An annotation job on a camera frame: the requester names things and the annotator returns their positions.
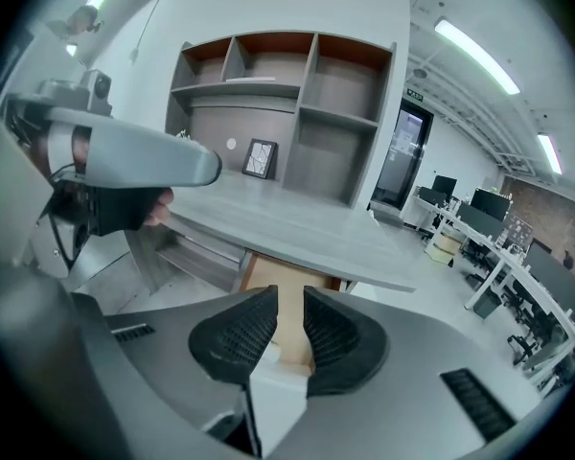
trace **trash bin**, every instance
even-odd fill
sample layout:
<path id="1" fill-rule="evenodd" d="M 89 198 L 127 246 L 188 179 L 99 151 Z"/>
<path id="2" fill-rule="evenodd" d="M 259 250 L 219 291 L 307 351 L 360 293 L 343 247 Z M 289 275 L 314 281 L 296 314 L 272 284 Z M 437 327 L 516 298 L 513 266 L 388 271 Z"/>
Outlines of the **trash bin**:
<path id="1" fill-rule="evenodd" d="M 500 306 L 500 298 L 491 289 L 486 289 L 479 301 L 473 306 L 472 311 L 474 311 L 481 318 L 486 318 L 490 315 L 496 307 Z"/>

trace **vent grille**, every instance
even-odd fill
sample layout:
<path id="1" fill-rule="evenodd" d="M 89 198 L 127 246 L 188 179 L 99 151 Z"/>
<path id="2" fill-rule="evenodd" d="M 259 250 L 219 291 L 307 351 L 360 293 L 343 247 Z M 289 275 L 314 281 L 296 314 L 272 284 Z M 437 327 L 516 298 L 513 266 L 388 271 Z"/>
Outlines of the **vent grille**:
<path id="1" fill-rule="evenodd" d="M 486 442 L 491 442 L 515 425 L 516 422 L 511 416 L 466 368 L 443 373 L 441 380 L 471 418 Z"/>
<path id="2" fill-rule="evenodd" d="M 155 329 L 147 324 L 140 324 L 123 329 L 116 329 L 112 332 L 118 342 L 128 342 L 138 339 L 139 337 L 144 337 L 145 335 L 153 334 L 155 333 Z"/>

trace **picture frame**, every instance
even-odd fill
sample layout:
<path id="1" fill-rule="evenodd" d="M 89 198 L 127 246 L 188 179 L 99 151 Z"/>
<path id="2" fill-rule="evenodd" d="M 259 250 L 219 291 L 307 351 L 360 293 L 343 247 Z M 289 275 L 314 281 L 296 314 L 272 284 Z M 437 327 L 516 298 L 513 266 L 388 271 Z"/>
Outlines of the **picture frame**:
<path id="1" fill-rule="evenodd" d="M 253 138 L 242 164 L 242 173 L 267 179 L 274 177 L 277 155 L 277 143 Z"/>

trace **gray desk surface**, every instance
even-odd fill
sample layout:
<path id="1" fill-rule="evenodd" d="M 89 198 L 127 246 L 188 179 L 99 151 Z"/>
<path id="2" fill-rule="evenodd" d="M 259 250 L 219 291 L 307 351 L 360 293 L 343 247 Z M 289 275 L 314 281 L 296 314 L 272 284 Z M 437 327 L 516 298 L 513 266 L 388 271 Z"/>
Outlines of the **gray desk surface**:
<path id="1" fill-rule="evenodd" d="M 176 188 L 167 222 L 181 222 L 255 252 L 400 291 L 415 290 L 411 262 L 364 210 L 282 189 L 279 183 L 223 172 L 203 188 Z"/>

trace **white desk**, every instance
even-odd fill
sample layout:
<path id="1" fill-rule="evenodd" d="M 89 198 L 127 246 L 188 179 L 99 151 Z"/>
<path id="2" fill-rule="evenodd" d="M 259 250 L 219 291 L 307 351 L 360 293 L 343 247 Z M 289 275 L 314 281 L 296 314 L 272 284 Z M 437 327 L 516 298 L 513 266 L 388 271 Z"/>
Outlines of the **white desk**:
<path id="1" fill-rule="evenodd" d="M 567 340 L 560 346 L 558 352 L 552 358 L 548 359 L 539 370 L 535 371 L 535 373 L 529 377 L 530 381 L 532 381 L 534 384 L 541 382 L 553 370 L 553 368 L 575 348 L 575 323 L 566 315 L 566 313 L 564 313 L 564 310 L 561 309 L 560 305 L 558 305 L 558 302 L 554 300 L 552 295 L 532 277 L 526 268 L 523 267 L 521 263 L 515 258 L 515 256 L 509 253 L 509 251 L 496 247 L 491 239 L 484 237 L 482 234 L 472 229 L 465 222 L 456 218 L 455 214 L 449 212 L 448 210 L 434 206 L 414 195 L 412 196 L 412 200 L 421 208 L 431 213 L 439 214 L 443 217 L 439 228 L 437 228 L 434 235 L 432 236 L 432 239 L 430 239 L 426 250 L 428 250 L 428 248 L 434 244 L 438 234 L 440 234 L 448 222 L 451 221 L 454 228 L 457 228 L 459 231 L 464 233 L 472 241 L 487 246 L 498 257 L 499 261 L 486 281 L 481 285 L 481 287 L 465 305 L 467 310 L 472 309 L 479 298 L 481 298 L 481 296 L 484 294 L 486 289 L 492 285 L 503 266 L 507 265 L 510 271 L 502 280 L 502 282 L 500 282 L 500 284 L 496 287 L 496 289 L 502 289 L 508 283 L 510 277 L 513 276 L 524 286 L 524 288 L 530 293 L 530 295 L 540 305 L 545 313 L 551 312 L 554 314 L 566 332 Z"/>

